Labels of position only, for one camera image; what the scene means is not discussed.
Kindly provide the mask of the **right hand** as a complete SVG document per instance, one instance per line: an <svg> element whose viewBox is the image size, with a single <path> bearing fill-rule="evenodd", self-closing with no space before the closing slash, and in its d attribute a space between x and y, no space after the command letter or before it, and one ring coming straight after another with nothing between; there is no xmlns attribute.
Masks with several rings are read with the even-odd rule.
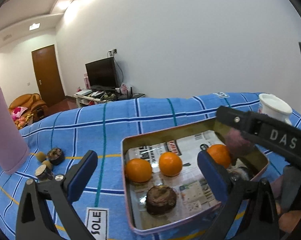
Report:
<svg viewBox="0 0 301 240"><path fill-rule="evenodd" d="M283 176L278 177L271 183L274 198L277 199L282 193ZM279 202L276 202L277 214L279 215L279 228L285 233L292 233L301 219L301 210L284 213Z"/></svg>

